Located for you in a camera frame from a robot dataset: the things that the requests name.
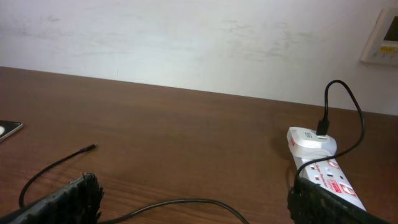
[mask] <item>thermostat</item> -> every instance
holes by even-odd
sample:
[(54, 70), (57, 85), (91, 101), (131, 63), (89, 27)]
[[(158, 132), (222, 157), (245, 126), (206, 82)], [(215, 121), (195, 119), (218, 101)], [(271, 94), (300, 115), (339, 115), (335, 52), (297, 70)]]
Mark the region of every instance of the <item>thermostat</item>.
[(380, 13), (360, 60), (398, 65), (398, 8), (384, 9)]

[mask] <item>phone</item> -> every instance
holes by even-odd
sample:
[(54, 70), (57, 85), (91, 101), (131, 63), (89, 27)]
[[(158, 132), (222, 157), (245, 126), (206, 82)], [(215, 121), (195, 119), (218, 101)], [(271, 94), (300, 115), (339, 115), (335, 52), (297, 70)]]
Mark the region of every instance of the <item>phone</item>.
[(24, 124), (21, 122), (0, 120), (0, 142), (20, 130), (23, 126)]

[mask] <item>black cable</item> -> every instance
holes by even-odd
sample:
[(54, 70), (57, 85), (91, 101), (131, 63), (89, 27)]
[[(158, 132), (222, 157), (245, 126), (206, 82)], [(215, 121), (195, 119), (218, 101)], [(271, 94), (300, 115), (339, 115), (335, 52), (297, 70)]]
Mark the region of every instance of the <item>black cable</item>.
[(313, 163), (315, 163), (315, 162), (326, 161), (326, 160), (329, 160), (329, 159), (336, 159), (337, 157), (340, 157), (340, 156), (342, 156), (342, 155), (344, 155), (344, 154), (346, 154), (346, 153), (352, 151), (354, 148), (356, 148), (356, 147), (361, 143), (361, 141), (363, 140), (363, 137), (365, 136), (365, 119), (364, 119), (364, 117), (363, 117), (362, 110), (361, 110), (361, 108), (359, 107), (359, 104), (358, 104), (358, 102), (356, 101), (353, 92), (350, 90), (350, 88), (348, 87), (348, 85), (347, 85), (345, 82), (341, 81), (341, 80), (333, 80), (333, 81), (330, 82), (330, 83), (326, 86), (326, 88), (325, 88), (325, 113), (324, 113), (324, 115), (323, 115), (323, 119), (322, 119), (322, 120), (323, 120), (323, 121), (328, 121), (328, 110), (329, 110), (329, 105), (328, 105), (328, 92), (329, 92), (329, 87), (330, 87), (332, 84), (334, 84), (334, 83), (340, 83), (340, 84), (342, 84), (342, 85), (346, 88), (346, 90), (347, 90), (349, 96), (351, 97), (351, 99), (353, 100), (353, 102), (354, 102), (354, 104), (355, 104), (355, 107), (356, 107), (356, 109), (358, 110), (359, 118), (360, 118), (360, 120), (361, 120), (361, 126), (362, 126), (361, 135), (360, 135), (359, 139), (356, 141), (356, 143), (355, 143), (353, 146), (351, 146), (350, 148), (348, 148), (347, 150), (345, 150), (345, 151), (343, 151), (343, 152), (341, 152), (341, 153), (337, 153), (337, 154), (335, 154), (334, 156), (329, 156), (329, 157), (325, 157), (325, 158), (321, 158), (321, 159), (314, 159), (314, 160), (312, 160), (312, 161), (309, 161), (309, 162), (304, 163), (303, 165), (301, 165), (301, 166), (297, 169), (297, 173), (296, 173), (296, 175), (295, 175), (295, 179), (298, 179), (299, 176), (300, 176), (301, 171), (302, 171), (306, 166), (308, 166), (308, 165), (310, 165), (310, 164), (313, 164)]
[[(87, 151), (90, 151), (90, 150), (94, 149), (96, 146), (97, 145), (92, 144), (92, 145), (87, 146), (87, 147), (85, 147), (83, 149), (80, 149), (79, 151), (73, 153), (72, 155), (67, 156), (67, 157), (65, 157), (65, 158), (63, 158), (63, 159), (61, 159), (61, 160), (59, 160), (57, 162), (54, 162), (53, 164), (51, 164), (48, 167), (44, 168), (38, 174), (34, 175), (25, 184), (24, 188), (21, 191), (21, 194), (19, 195), (19, 207), (20, 208), (24, 207), (24, 196), (25, 196), (25, 193), (26, 193), (27, 189), (29, 188), (29, 186), (33, 183), (33, 181), (35, 181), (40, 175), (42, 175), (44, 172), (48, 171), (49, 169), (55, 167), (56, 165), (58, 165), (58, 164), (60, 164), (62, 162), (65, 162), (66, 160), (68, 160), (68, 159), (70, 159), (70, 158), (72, 158), (74, 156), (79, 155), (80, 153), (87, 152)], [(236, 211), (233, 207), (230, 207), (229, 205), (227, 205), (227, 204), (225, 204), (223, 202), (219, 202), (219, 201), (211, 200), (211, 199), (180, 199), (180, 200), (171, 200), (171, 201), (167, 201), (167, 202), (161, 202), (161, 203), (157, 203), (157, 204), (154, 204), (154, 205), (149, 205), (149, 206), (147, 206), (145, 208), (142, 208), (140, 210), (137, 210), (135, 212), (131, 212), (131, 213), (129, 213), (127, 215), (124, 215), (124, 216), (122, 216), (120, 218), (115, 218), (113, 220), (100, 222), (98, 224), (114, 224), (114, 223), (118, 223), (118, 222), (124, 221), (124, 220), (126, 220), (128, 218), (131, 218), (131, 217), (133, 217), (135, 215), (138, 215), (138, 214), (140, 214), (140, 213), (142, 213), (142, 212), (144, 212), (146, 210), (149, 210), (149, 209), (152, 209), (152, 208), (156, 208), (156, 207), (160, 207), (160, 206), (164, 206), (164, 205), (176, 204), (176, 203), (211, 203), (213, 205), (218, 205), (218, 206), (221, 206), (221, 207), (227, 209), (232, 214), (234, 214), (239, 220), (242, 221), (243, 224), (249, 224), (249, 222), (238, 211)]]
[(135, 215), (138, 215), (146, 210), (152, 209), (152, 208), (156, 208), (156, 207), (160, 207), (160, 206), (164, 206), (164, 205), (170, 205), (170, 204), (176, 204), (176, 203), (212, 203), (213, 205), (218, 205), (221, 206), (225, 209), (227, 209), (228, 211), (230, 211), (232, 214), (234, 214), (243, 224), (249, 224), (249, 222), (238, 212), (236, 211), (233, 207), (230, 207), (227, 204), (224, 204), (223, 202), (219, 202), (216, 200), (210, 200), (210, 199), (180, 199), (180, 200), (171, 200), (168, 202), (161, 202), (161, 203), (157, 203), (154, 205), (149, 205), (145, 208), (139, 209), (135, 212), (131, 212), (127, 215), (124, 215), (120, 218), (115, 218), (114, 220), (109, 220), (109, 221), (105, 221), (105, 222), (99, 222), (98, 224), (115, 224), (121, 221), (125, 221), (128, 218), (131, 218)]
[(49, 169), (55, 167), (56, 165), (58, 165), (58, 164), (60, 164), (60, 163), (63, 163), (63, 162), (65, 162), (65, 161), (67, 161), (68, 159), (70, 159), (70, 158), (72, 158), (72, 157), (74, 157), (74, 156), (77, 156), (77, 155), (79, 155), (79, 154), (81, 154), (81, 153), (83, 153), (83, 152), (88, 152), (88, 151), (94, 149), (96, 146), (97, 146), (96, 144), (92, 144), (92, 145), (89, 145), (89, 146), (87, 146), (87, 147), (85, 147), (85, 148), (83, 148), (83, 149), (80, 149), (79, 151), (73, 153), (72, 155), (67, 156), (67, 157), (65, 157), (65, 158), (63, 158), (63, 159), (61, 159), (61, 160), (59, 160), (59, 161), (57, 161), (57, 162), (54, 162), (53, 164), (49, 165), (48, 167), (44, 168), (42, 171), (40, 171), (39, 173), (37, 173), (36, 175), (34, 175), (34, 176), (25, 184), (24, 188), (21, 190), (21, 194), (19, 195), (19, 207), (22, 208), (22, 207), (25, 206), (25, 205), (24, 205), (24, 197), (25, 197), (25, 193), (26, 193), (27, 189), (28, 189), (29, 186), (33, 183), (33, 181), (35, 181), (38, 177), (40, 177), (44, 172), (48, 171)]

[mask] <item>brown table surface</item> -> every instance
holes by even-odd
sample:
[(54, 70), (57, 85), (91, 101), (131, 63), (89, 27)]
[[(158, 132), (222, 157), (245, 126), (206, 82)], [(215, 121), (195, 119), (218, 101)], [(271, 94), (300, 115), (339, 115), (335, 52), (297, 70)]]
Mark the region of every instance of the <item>brown table surface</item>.
[[(251, 223), (292, 223), (287, 191), (296, 168), (286, 133), (316, 128), (323, 114), (319, 106), (13, 68), (0, 68), (0, 106), (1, 119), (25, 124), (0, 143), (0, 215), (18, 208), (34, 174), (96, 143), (37, 179), (25, 202), (92, 172), (105, 191), (101, 221), (164, 200), (212, 198)], [(367, 210), (397, 223), (398, 118), (365, 117), (363, 143), (338, 162)], [(356, 111), (331, 109), (330, 120), (340, 150), (356, 141)], [(126, 223), (239, 220), (215, 205), (180, 204)]]

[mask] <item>wall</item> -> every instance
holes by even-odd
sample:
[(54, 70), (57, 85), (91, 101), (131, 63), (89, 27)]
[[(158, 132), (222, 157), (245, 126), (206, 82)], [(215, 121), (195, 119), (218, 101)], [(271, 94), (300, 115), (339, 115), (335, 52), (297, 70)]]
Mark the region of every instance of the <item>wall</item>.
[[(0, 0), (0, 66), (313, 105), (333, 79), (398, 114), (398, 68), (358, 63), (396, 0)], [(354, 109), (342, 87), (330, 105)]]

